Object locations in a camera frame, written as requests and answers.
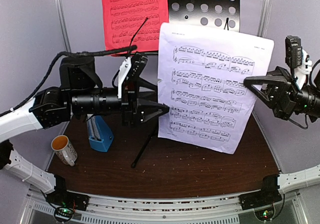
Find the white sheet music paper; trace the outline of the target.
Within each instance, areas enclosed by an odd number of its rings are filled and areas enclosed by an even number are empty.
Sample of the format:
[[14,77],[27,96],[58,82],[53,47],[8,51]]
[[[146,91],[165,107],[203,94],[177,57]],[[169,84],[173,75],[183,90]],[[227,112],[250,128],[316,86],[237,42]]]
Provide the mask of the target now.
[[267,73],[273,48],[254,35],[163,23],[158,101],[169,112],[158,120],[158,136],[233,154],[257,99],[244,79]]

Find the red sheet music paper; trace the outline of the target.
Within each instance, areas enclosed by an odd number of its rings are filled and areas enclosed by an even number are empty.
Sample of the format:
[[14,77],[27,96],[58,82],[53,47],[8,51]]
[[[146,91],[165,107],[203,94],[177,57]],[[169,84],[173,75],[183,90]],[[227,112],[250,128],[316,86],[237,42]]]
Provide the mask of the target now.
[[136,45],[158,51],[160,27],[169,21],[168,0],[101,0],[107,50]]

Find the black music stand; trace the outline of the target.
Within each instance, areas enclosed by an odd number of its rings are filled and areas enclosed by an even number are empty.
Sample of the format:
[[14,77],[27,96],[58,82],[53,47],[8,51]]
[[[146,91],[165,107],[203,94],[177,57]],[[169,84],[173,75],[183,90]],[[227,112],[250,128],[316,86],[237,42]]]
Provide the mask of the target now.
[[240,29],[240,0],[167,0],[170,22]]

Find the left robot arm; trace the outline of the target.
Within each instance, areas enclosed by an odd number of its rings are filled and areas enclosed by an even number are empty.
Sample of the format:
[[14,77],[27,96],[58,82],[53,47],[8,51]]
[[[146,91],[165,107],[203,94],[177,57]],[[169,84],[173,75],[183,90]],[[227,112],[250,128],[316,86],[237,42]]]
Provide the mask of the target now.
[[[96,73],[95,58],[125,53],[119,67],[118,84],[104,87]],[[145,87],[155,92],[157,87],[140,77],[147,64],[145,54],[131,45],[96,52],[58,53],[52,60],[60,62],[60,86],[42,90],[40,86],[16,107],[0,115],[0,167],[12,172],[53,197],[61,206],[72,202],[65,179],[48,173],[18,154],[10,139],[22,133],[48,129],[67,122],[72,116],[104,116],[120,113],[124,125],[136,126],[169,112],[169,107],[150,101],[140,94]]]

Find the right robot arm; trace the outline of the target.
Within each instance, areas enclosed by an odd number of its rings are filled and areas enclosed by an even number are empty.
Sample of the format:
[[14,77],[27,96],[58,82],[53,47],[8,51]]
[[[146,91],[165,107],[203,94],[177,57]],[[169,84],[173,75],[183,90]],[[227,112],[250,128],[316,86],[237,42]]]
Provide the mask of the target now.
[[[290,70],[276,67],[265,76],[251,76],[244,79],[244,86],[273,111],[275,117],[290,121],[292,114],[304,114],[305,122],[315,122],[320,117],[320,87],[314,85],[312,61],[309,59],[294,62],[286,58]],[[266,205],[274,197],[309,186],[319,184],[320,167],[298,171],[291,174],[266,176],[262,188],[256,194],[259,204]]]

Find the blue metronome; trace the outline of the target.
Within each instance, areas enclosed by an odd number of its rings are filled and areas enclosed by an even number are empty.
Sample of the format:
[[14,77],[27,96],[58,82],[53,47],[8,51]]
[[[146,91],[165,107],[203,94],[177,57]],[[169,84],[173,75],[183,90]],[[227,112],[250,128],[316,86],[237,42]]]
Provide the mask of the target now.
[[102,116],[91,115],[86,121],[90,147],[98,152],[107,152],[114,135]]

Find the white patterned mug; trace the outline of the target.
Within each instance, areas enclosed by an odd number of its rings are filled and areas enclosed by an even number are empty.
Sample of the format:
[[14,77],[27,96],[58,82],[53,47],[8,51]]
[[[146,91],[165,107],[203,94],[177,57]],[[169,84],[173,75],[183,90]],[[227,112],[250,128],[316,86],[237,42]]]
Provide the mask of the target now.
[[56,136],[51,142],[51,148],[64,164],[75,166],[78,154],[66,135]]

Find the right aluminium corner post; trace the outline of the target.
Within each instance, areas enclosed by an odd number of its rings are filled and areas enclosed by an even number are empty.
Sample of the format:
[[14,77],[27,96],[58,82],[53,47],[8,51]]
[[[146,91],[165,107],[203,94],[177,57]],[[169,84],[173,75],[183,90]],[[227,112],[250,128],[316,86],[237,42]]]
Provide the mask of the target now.
[[265,38],[267,36],[268,24],[270,21],[272,0],[262,0],[259,26],[257,30],[257,36]]

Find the aluminium corner post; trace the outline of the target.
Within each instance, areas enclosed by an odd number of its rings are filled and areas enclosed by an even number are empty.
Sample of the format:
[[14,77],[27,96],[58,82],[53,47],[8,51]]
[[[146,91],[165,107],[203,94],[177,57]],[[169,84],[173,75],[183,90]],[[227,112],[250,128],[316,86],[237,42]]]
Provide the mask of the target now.
[[55,1],[55,6],[57,9],[57,15],[59,19],[59,24],[60,24],[60,29],[61,29],[61,34],[62,34],[62,39],[63,39],[63,44],[65,47],[65,50],[68,52],[71,52],[71,45],[69,41],[69,35],[68,35],[68,30],[66,26],[66,20],[65,20],[65,14],[63,10],[63,0],[54,0]]
[[257,36],[265,38],[267,36],[268,24],[270,21],[272,0],[262,0],[259,26],[257,30]]

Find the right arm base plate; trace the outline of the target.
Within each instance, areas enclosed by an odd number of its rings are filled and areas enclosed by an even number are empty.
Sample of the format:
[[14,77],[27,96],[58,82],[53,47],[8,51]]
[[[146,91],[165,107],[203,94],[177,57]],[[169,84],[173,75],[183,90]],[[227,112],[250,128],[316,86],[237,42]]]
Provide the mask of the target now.
[[242,210],[253,210],[256,219],[263,223],[278,217],[285,204],[285,196],[278,191],[260,190],[242,194],[238,198]]

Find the left aluminium corner post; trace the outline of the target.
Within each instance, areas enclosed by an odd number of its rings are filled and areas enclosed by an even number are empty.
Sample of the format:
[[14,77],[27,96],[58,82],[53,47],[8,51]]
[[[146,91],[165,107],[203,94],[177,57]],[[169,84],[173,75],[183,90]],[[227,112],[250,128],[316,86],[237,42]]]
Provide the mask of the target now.
[[60,24],[60,29],[61,29],[61,34],[62,34],[62,39],[63,39],[63,44],[65,47],[65,50],[68,52],[71,52],[71,45],[69,41],[69,35],[68,35],[68,30],[66,26],[66,20],[65,20],[65,14],[63,10],[63,0],[54,0],[55,1],[55,6],[57,9],[57,15],[59,19],[59,24]]

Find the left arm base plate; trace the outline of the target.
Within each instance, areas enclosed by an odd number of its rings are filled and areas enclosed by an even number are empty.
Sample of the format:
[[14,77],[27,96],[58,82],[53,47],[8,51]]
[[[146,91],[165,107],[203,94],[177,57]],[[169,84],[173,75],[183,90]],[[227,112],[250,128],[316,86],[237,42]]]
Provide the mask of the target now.
[[90,197],[69,191],[42,192],[45,201],[53,208],[53,217],[59,223],[69,222],[76,211],[86,211]]

